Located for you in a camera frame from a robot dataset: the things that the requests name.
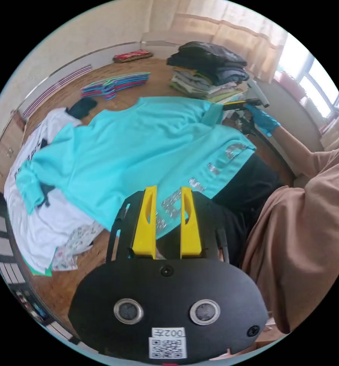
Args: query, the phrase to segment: green fabric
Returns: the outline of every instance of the green fabric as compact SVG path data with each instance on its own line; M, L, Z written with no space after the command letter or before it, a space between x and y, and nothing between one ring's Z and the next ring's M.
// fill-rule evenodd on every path
M174 89L178 90L179 92L184 93L184 94L186 94L187 96L189 96L191 98L203 99L203 100L206 100L206 101L211 102L211 103L217 103L217 102L219 102L223 99L231 98L232 96L240 93L240 90L235 89L235 90L230 91L228 93L219 94L219 95L214 96L213 98L207 99L203 96L200 96L200 94L198 94L198 93L189 93L185 88L183 88L181 85L179 85L179 84L177 84L173 81L169 85L171 87L173 87Z
M33 275L39 275L39 276L47 276L47 277L51 277L52 276L52 274L51 274L51 266L52 266L52 263L50 264L50 267L49 268L47 268L46 270L45 270L45 273L41 273L41 272L38 272L38 271L36 271L36 270L34 270L28 263L27 263L27 261L24 259L24 257L23 257L23 255L21 254L21 256L22 256L22 258L23 258L23 260L24 260L24 262L25 262L25 264L28 266L28 268L29 268L29 270L31 271L31 273L33 274Z

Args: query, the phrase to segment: hand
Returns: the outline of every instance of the hand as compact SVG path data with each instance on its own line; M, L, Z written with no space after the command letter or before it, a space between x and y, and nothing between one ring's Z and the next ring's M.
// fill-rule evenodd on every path
M273 132L277 127L280 126L280 123L264 111L252 106L250 104L246 104L245 108L252 113L252 118L256 125L259 127L261 132L263 132L268 137L271 136L271 132Z

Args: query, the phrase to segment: wooden cabinet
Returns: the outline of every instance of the wooden cabinet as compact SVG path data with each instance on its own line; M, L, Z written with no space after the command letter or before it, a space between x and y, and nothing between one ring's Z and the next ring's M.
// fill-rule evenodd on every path
M0 138L0 192L4 191L5 180L19 153L23 140L23 119L14 113Z

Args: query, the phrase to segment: screw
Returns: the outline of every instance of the screw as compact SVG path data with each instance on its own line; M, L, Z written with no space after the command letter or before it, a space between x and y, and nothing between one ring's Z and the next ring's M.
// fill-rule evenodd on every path
M252 326L248 331L247 331L247 336L248 337L254 337L256 334L258 334L260 330L260 327L258 325L254 325Z
M164 277L172 276L173 272L173 267L171 267L170 265L165 265L161 268L161 275Z

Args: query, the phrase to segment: turquoise t-shirt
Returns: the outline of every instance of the turquoise t-shirt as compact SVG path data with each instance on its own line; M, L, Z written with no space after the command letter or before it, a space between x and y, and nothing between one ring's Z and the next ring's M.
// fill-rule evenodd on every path
M157 238L180 224L181 186L214 197L253 154L238 130L221 125L223 106L183 97L140 98L104 110L88 126L65 126L20 168L16 184L31 213L40 182L111 230L124 200L157 186Z

